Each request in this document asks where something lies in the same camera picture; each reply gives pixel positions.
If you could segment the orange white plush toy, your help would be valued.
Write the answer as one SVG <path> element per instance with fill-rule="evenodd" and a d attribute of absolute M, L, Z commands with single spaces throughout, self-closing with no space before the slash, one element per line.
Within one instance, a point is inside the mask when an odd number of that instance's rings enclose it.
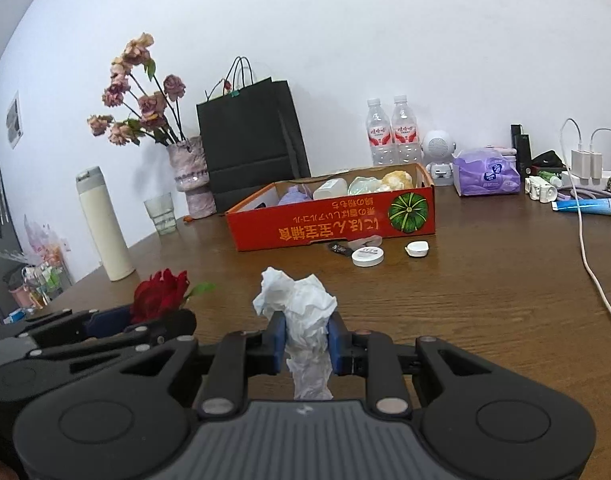
<path fill-rule="evenodd" d="M 383 191 L 408 190 L 414 188 L 414 179 L 407 171 L 394 170 L 383 176 L 380 188 Z"/>

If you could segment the right water bottle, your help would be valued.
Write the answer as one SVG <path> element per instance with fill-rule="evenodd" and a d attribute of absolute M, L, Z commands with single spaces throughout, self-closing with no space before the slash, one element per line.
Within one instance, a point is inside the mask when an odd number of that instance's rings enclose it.
<path fill-rule="evenodd" d="M 394 98 L 391 128 L 400 164 L 420 162 L 421 147 L 417 120 L 406 96 Z"/>

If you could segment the white battery pack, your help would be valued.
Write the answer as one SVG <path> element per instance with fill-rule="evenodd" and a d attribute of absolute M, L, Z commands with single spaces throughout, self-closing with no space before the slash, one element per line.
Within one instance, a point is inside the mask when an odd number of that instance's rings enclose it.
<path fill-rule="evenodd" d="M 525 180 L 525 193 L 530 200 L 548 204 L 557 200 L 558 191 L 554 185 L 538 176 L 529 176 Z"/>

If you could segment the red cardboard box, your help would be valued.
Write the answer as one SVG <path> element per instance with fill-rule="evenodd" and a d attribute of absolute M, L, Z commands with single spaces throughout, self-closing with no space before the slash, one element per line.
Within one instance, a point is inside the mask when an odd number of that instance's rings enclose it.
<path fill-rule="evenodd" d="M 346 195 L 296 204 L 281 203 L 289 188 L 314 192 L 330 177 L 280 181 L 266 185 L 225 212 L 235 245 L 247 250 L 307 246 L 333 240 L 429 235 L 435 232 L 435 183 L 414 162 L 337 172 L 345 182 L 383 179 L 394 170 L 407 172 L 412 186 L 398 191 Z"/>

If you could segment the white charger plugs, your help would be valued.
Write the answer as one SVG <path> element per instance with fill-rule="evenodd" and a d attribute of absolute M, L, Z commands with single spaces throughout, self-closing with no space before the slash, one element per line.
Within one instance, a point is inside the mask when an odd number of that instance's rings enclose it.
<path fill-rule="evenodd" d="M 581 183 L 598 184 L 603 177 L 603 155 L 598 152 L 572 150 L 570 172 Z"/>

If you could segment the white tissue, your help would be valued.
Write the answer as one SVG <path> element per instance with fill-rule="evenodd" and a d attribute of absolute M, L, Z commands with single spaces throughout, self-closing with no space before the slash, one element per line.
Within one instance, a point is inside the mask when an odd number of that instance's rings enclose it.
<path fill-rule="evenodd" d="M 294 280 L 269 266 L 262 272 L 261 290 L 252 301 L 258 315 L 268 320 L 282 312 L 286 320 L 286 364 L 296 400 L 334 398 L 328 381 L 333 373 L 328 350 L 328 322 L 338 306 L 322 282 L 311 274 Z"/>

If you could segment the purple pouch in box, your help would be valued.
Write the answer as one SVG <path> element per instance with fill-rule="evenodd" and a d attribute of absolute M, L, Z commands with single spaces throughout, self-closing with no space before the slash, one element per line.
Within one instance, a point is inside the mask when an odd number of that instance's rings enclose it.
<path fill-rule="evenodd" d="M 311 202 L 312 196 L 302 185 L 292 185 L 278 201 L 278 206 Z"/>

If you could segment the water bottle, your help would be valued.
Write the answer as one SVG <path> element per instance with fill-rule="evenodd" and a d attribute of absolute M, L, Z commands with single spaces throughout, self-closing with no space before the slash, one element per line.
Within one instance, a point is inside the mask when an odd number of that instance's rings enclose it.
<path fill-rule="evenodd" d="M 406 96 L 394 98 L 391 128 L 400 164 L 420 162 L 421 147 L 417 120 Z"/>
<path fill-rule="evenodd" d="M 367 106 L 366 132 L 373 165 L 392 166 L 397 162 L 398 152 L 390 119 L 383 110 L 379 99 L 369 99 Z"/>

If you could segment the small white oval case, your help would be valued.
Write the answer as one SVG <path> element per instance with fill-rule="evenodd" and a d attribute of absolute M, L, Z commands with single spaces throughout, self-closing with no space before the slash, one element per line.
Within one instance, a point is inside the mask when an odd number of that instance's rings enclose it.
<path fill-rule="evenodd" d="M 429 254 L 429 243 L 427 240 L 414 240 L 409 242 L 404 250 L 411 258 L 425 258 Z"/>

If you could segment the round white lidded tin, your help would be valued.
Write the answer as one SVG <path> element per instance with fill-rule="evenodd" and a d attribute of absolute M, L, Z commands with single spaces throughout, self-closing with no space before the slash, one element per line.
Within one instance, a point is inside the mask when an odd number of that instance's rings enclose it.
<path fill-rule="evenodd" d="M 360 268 L 378 266 L 385 259 L 383 248 L 366 246 L 356 249 L 351 255 L 352 262 Z"/>

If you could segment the black paper bag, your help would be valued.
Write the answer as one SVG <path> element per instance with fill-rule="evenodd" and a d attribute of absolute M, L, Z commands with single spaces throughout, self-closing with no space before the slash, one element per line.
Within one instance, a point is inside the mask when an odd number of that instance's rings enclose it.
<path fill-rule="evenodd" d="M 311 176 L 287 81 L 255 78 L 246 56 L 196 105 L 217 212 L 263 186 Z"/>

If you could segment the white bottle in box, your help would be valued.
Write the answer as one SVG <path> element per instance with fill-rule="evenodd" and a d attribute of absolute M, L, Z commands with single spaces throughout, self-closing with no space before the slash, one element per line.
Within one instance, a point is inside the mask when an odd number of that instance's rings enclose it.
<path fill-rule="evenodd" d="M 313 200 L 329 200 L 348 194 L 348 183 L 344 178 L 328 179 L 312 194 Z"/>

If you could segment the red fabric rose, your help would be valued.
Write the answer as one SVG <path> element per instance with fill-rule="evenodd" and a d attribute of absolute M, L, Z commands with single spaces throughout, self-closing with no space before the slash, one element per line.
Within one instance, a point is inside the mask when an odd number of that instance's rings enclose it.
<path fill-rule="evenodd" d="M 209 282 L 191 285 L 186 270 L 174 274 L 170 269 L 157 271 L 136 287 L 130 307 L 133 324 L 145 323 L 165 314 L 176 312 L 191 297 L 214 290 Z"/>

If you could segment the purple tissue pack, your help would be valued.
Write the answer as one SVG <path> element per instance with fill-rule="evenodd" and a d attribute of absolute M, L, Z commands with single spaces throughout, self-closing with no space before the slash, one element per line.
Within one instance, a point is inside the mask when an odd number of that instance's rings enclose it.
<path fill-rule="evenodd" d="M 494 148 L 462 151 L 453 160 L 453 174 L 461 197 L 517 194 L 522 189 L 516 157 Z"/>

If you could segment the pink textured vase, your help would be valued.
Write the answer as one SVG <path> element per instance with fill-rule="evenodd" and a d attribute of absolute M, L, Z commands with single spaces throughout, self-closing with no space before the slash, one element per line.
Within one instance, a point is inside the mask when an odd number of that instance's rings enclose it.
<path fill-rule="evenodd" d="M 176 189 L 186 198 L 188 215 L 202 219 L 217 212 L 202 138 L 193 136 L 167 148 Z"/>

